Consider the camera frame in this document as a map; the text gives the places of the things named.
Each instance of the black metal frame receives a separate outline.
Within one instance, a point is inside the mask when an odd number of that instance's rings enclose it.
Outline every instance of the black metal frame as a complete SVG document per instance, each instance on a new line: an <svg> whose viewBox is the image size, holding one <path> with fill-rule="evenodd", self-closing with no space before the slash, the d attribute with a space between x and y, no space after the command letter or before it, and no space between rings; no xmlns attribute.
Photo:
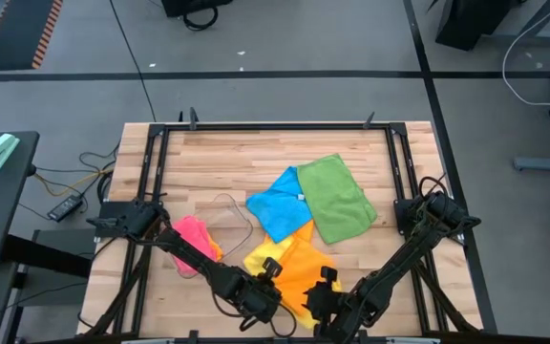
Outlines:
<svg viewBox="0 0 550 344"><path fill-rule="evenodd" d="M396 200L395 203L405 200L404 186L402 182L402 177L400 173L400 167L398 164L398 157L396 154L395 138L394 135L400 138L400 143L403 150L405 168L409 177L409 183L411 187L412 196L416 196L419 193L417 179L415 176L413 157L411 153L411 147L409 144L409 138L407 136L406 124L404 122L393 122L393 123L362 123L362 122L286 122L286 123L224 123L224 124L212 124L212 123L196 123L197 118L191 120L188 123L176 123L176 124L163 124L155 123L150 124L148 130L148 140L146 141L146 146L144 150L143 164L141 167L141 175L139 178L139 187L137 190L137 196L143 199L146 195L151 195L153 201L159 201L162 187L163 179L163 169L167 156L167 145L169 141L169 136L172 132L175 131L233 131L233 130L383 130L386 135L386 141L388 144L388 153L390 155L391 161L391 172L393 175L394 187L396 189ZM157 172L154 181L154 188L151 194L146 193L147 181L148 181L148 172L152 163L152 153L154 150L154 144L156 141L156 136L161 136L160 149L159 149L159 159L157 162ZM121 286L125 285L126 279L124 277L130 274L132 269L133 261L135 258L135 249L134 244L129 244L129 249L127 250L127 255L124 263L123 278L121 280ZM432 254L426 256L426 267L430 272L432 278L437 283L436 269L434 265L434 257ZM136 304L133 311L133 326L131 333L138 334L141 324L141 317L143 313L143 304L145 299L145 292L147 287L148 272L149 269L140 276L137 288L137 298ZM420 328L422 334L430 333L431 327L428 318L428 311L426 307L426 301L424 293L422 290L421 280L419 275L415 270L412 270L412 284L413 291L415 295L415 303L417 306L418 320L420 323ZM477 286L476 289L485 289L485 286ZM441 309L439 303L434 300L434 306L436 311L436 319L438 323L438 329L440 333L445 333L448 331L447 318L444 311ZM125 307L121 307L118 315L116 316L115 326L113 328L113 334L121 334L122 320L125 315ZM366 333L361 333L361 337L365 337L370 341L373 340L383 340L382 337L367 337ZM239 342L239 338L212 338L212 340L217 342ZM303 341L308 340L308 338L290 338L288 341Z"/></svg>

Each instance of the floor mat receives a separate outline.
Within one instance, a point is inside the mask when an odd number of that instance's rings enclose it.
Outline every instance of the floor mat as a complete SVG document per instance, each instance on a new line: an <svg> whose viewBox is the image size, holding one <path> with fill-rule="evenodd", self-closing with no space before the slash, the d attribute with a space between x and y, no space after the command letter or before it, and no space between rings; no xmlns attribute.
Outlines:
<svg viewBox="0 0 550 344"><path fill-rule="evenodd" d="M41 66L62 5L62 0L6 2L0 14L0 71Z"/></svg>

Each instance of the wooden tabletop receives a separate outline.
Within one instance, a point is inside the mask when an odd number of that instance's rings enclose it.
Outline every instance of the wooden tabletop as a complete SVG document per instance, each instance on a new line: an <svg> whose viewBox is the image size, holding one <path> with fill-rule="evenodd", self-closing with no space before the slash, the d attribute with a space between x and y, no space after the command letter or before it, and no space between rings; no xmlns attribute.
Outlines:
<svg viewBox="0 0 550 344"><path fill-rule="evenodd" d="M137 194L148 126L148 123L127 123L124 127L109 194L111 201L129 201ZM442 165L431 124L407 122L407 129L417 178L439 177ZM404 166L398 139L396 148ZM153 161L157 160L158 152L159 138ZM268 189L287 167L334 153L341 155L378 213L370 229L358 237L327 246L317 232L313 235L312 244L333 259L344 290L350 290L362 276L381 268L404 242L396 230L392 208L395 189L383 131L174 132L169 139L162 186L167 196L162 200L174 221L192 214L210 217L205 219L208 230L227 251L243 238L247 228L238 219L228 221L208 214L213 209L222 212L230 207L228 196L219 197L222 193L230 195L254 226L249 242L224 259L226 264L242 267L245 255L264 238L260 223L244 208L245 200ZM152 165L148 190L156 173L156 163ZM406 171L401 170L405 193L410 198ZM118 239L96 258L81 314L88 323L95 323L116 295L126 248L126 241ZM434 250L434 259L442 289L469 322L481 327L462 246L443 240ZM425 286L424 292L435 329L434 306ZM135 294L133 291L127 303L124 331L131 328ZM282 310L275 315L274 323L279 333L288 332L291 326L289 315ZM239 324L240 319L218 312L203 277L181 278L167 254L152 250L142 337L187 337L190 330L199 330L200 336L207 337L273 335L263 323L244 333L239 331ZM78 325L79 333L87 330ZM409 274L394 289L389 309L368 332L369 335L420 334ZM308 337L311 331L299 326L295 336Z"/></svg>

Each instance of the green cloth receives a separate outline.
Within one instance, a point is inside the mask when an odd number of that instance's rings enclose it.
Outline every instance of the green cloth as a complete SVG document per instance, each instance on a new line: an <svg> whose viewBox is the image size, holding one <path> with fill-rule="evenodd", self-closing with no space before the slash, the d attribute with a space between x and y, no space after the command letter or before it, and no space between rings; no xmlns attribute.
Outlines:
<svg viewBox="0 0 550 344"><path fill-rule="evenodd" d="M377 212L338 154L298 166L298 180L327 244L364 233L377 218Z"/></svg>

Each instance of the black cable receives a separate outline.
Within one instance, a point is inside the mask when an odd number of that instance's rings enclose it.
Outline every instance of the black cable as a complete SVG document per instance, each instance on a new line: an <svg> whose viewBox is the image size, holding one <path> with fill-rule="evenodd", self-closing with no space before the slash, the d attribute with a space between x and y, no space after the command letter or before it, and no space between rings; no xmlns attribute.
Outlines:
<svg viewBox="0 0 550 344"><path fill-rule="evenodd" d="M278 337L281 337L281 338L290 338L296 332L296 317L294 316L294 314L292 314L292 311L289 310L286 306L284 306L282 304L279 304L279 307L283 308L284 311L286 311L292 317L292 323L293 323L292 331L290 331L290 333L288 333L288 334L281 334L281 333L278 333L277 330L275 330L275 325L273 324L273 319L271 319L268 323L271 325L271 330L273 330L273 333L275 333L275 335L277 335Z"/></svg>
<svg viewBox="0 0 550 344"><path fill-rule="evenodd" d="M440 217L438 218L438 223L436 225L440 224L445 219L445 215L447 214L447 208L449 207L449 192L447 191L447 187L445 187L445 185L440 181L440 180L443 179L443 177L445 177L444 174L439 179L436 179L436 178L430 177L430 176L426 176L426 177L422 178L421 181L419 181L419 195L421 196L421 198L424 201L427 200L427 196L424 195L423 192L422 192L422 187L423 187L423 184L424 184L425 181L432 181L435 184L435 186L433 186L430 189L430 192L428 192L428 194L430 194L432 192L432 190L434 190L434 188L438 185L438 186L440 186L440 188L443 191L443 194L445 195L445 205L443 206L443 212L440 215Z"/></svg>
<svg viewBox="0 0 550 344"><path fill-rule="evenodd" d="M103 204L103 200L105 199L105 193L111 183L113 175L114 175L113 172L108 172L104 174L103 176L101 176L101 178L99 179L99 183L96 185L96 197L101 204Z"/></svg>
<svg viewBox="0 0 550 344"><path fill-rule="evenodd" d="M84 321L84 319L82 319L82 316L80 316L80 314L81 314L81 312L78 312L78 313L77 313L77 317L76 317L77 320L78 320L79 322L81 322L82 324L84 324L84 325L85 325L86 327L88 327L89 329L91 329L91 328L93 327L93 325L91 325L91 324L87 323L86 321Z"/></svg>
<svg viewBox="0 0 550 344"><path fill-rule="evenodd" d="M139 80L141 80L141 87L143 87L143 93L145 93L146 99L148 99L148 105L150 105L150 112L152 113L152 119L154 122L157 122L157 116L154 114L154 107L152 106L152 100L150 100L150 96L148 95L148 90L145 88L145 81L143 80L143 74L141 73L141 69L139 68L138 62L135 59L135 55L133 54L133 50L131 50L131 45L129 44L129 40L126 38L126 33L124 33L124 29L122 29L122 24L120 24L120 18L118 18L118 13L116 12L116 8L114 7L114 1L110 0L110 6L112 6L112 11L114 12L114 17L116 18L116 22L118 23L118 26L120 27L120 32L122 33L122 38L124 38L124 42L126 43L126 47L129 50L129 53L131 54L131 57L133 58L133 63L135 63L135 68L137 68L137 73L139 74Z"/></svg>
<svg viewBox="0 0 550 344"><path fill-rule="evenodd" d="M219 16L218 8L214 7L214 8L211 8L211 10L214 12L214 15L211 18L211 20L209 20L207 23L197 24L197 23L193 22L192 20L188 19L188 14L185 14L182 17L183 24L186 26L186 28L188 28L188 30L194 31L194 32L199 32L199 31L209 29L212 25L216 24L216 21L218 20L218 16Z"/></svg>
<svg viewBox="0 0 550 344"><path fill-rule="evenodd" d="M155 3L154 1L152 0L148 0L149 2L153 3L154 5L160 7L162 9L162 5L161 4L158 4L158 3Z"/></svg>
<svg viewBox="0 0 550 344"><path fill-rule="evenodd" d="M33 298L35 298L35 297L37 297L37 296L43 295L43 294L45 294L45 293L47 293L47 292L59 291L59 290L64 290L64 289L67 289L67 288L77 287L77 286L84 286L84 285L86 285L87 283L88 283L88 282L73 283L73 284L70 284L70 285L67 285L67 286L64 286L64 287L60 287L60 288L56 288L56 289L43 290L43 291L41 291L41 292L39 292L39 293L37 293L37 294L31 295L31 296L29 296L29 297L25 297L25 298L23 298L23 299L20 299L20 300L14 302L13 304L11 304L11 305L9 305L9 306L7 306L7 307L4 307L3 309L0 310L0 312L5 312L5 311L6 311L8 308L10 308L10 307L17 306L17 305L19 305L19 304L22 303L22 302L25 302L25 301L27 301L27 300L31 300L31 299L33 299Z"/></svg>
<svg viewBox="0 0 550 344"><path fill-rule="evenodd" d="M220 306L220 304L218 303L218 300L216 299L216 293L211 290L211 298L214 300L214 305L216 305L216 308L218 309L218 311L220 311L220 313L226 315L226 316L230 316L230 317L243 317L243 315L237 313L237 314L234 314L234 313L231 313L231 312L227 312L225 311L222 306Z"/></svg>
<svg viewBox="0 0 550 344"><path fill-rule="evenodd" d="M26 205L24 205L24 204L21 204L20 202L18 203L18 205L20 205L20 206L24 207L25 209L29 210L29 211L30 211L30 212L32 212L33 214L35 214L35 215L39 216L40 218L42 218L42 219L44 219L44 220L46 220L46 221L52 221L52 220L53 220L53 219L49 219L49 218L47 218L46 216L44 216L44 215L42 215L42 214L38 213L38 212L37 212L37 211L35 211L35 210L33 210L33 209L29 208L28 206L26 206Z"/></svg>
<svg viewBox="0 0 550 344"><path fill-rule="evenodd" d="M102 158L102 159L108 159L110 158L112 155L114 155L114 161L117 160L117 154L116 154L116 151L117 149L120 147L120 141L118 141L118 143L116 144L116 147L114 147L114 149L112 149L112 151L106 155L101 155L101 154L98 154L98 153L95 153L95 152L82 152L80 153L78 159L80 161L81 164L87 166L87 167L90 167L93 169L93 171L91 172L98 172L98 171L101 171L103 169L99 169L97 166L91 164L91 163L87 163L84 161L84 157L85 156L92 156L92 157L98 157L98 158Z"/></svg>

